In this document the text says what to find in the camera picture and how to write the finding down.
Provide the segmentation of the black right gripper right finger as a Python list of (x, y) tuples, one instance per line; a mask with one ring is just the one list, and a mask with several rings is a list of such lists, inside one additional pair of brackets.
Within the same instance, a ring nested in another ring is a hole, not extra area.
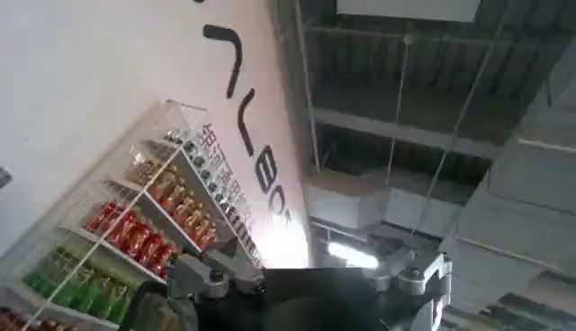
[(451, 304), (453, 261), (444, 253), (397, 251), (366, 278), (378, 294), (379, 322), (389, 331), (438, 331)]

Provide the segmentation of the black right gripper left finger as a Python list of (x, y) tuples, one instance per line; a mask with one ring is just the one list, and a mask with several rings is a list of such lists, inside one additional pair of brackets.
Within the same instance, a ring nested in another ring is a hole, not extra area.
[(230, 278), (215, 261), (201, 255), (172, 255), (166, 266), (167, 296), (173, 300), (204, 296), (224, 298), (230, 290)]

